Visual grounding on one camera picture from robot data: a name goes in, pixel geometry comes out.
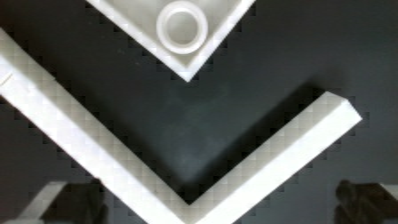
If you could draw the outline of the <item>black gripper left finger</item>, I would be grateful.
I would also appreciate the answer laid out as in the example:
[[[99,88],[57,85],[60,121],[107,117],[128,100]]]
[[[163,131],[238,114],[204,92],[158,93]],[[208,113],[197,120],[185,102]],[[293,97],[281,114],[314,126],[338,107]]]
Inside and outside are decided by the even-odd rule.
[[[89,183],[50,182],[16,218],[18,224],[108,224],[105,188]]]

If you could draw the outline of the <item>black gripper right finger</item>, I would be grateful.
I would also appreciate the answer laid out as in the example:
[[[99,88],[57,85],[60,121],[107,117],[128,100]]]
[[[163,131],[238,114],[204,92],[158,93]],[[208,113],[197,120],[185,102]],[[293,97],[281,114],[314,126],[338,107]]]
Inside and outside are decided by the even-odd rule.
[[[336,198],[334,224],[398,224],[398,199],[378,183],[343,180]]]

